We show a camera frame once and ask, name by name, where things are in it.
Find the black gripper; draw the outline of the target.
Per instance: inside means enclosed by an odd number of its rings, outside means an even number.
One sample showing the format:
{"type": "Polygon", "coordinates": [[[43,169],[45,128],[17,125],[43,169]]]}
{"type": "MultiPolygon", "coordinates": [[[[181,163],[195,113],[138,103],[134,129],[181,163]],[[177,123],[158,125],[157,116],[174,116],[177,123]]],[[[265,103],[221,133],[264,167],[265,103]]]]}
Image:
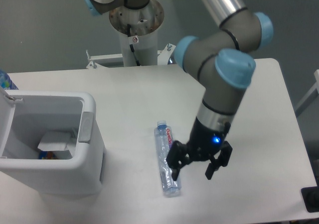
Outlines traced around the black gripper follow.
{"type": "Polygon", "coordinates": [[[219,131],[206,127],[196,118],[187,144],[174,141],[166,157],[166,162],[172,171],[172,179],[174,181],[178,179],[180,170],[185,165],[210,160],[205,176],[211,180],[215,171],[220,167],[226,167],[229,163],[233,148],[228,141],[225,141],[227,134],[228,122],[222,125],[222,130],[219,131]]]}

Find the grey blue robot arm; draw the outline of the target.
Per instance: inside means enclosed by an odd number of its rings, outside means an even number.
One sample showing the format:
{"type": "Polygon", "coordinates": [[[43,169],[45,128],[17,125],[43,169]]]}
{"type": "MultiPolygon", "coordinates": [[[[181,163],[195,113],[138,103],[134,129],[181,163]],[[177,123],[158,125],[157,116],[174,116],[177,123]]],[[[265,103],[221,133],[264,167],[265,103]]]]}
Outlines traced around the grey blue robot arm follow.
{"type": "MultiPolygon", "coordinates": [[[[157,63],[157,50],[141,41],[162,23],[163,12],[155,0],[84,1],[93,15],[108,13],[113,27],[124,35],[125,66],[157,63]]],[[[274,33],[271,20],[250,12],[242,0],[202,1],[219,31],[206,39],[184,37],[174,49],[176,63],[205,88],[189,141],[174,141],[167,155],[174,180],[192,162],[208,161],[207,179],[227,166],[232,147],[225,137],[256,67],[249,53],[269,44],[274,33]]]]}

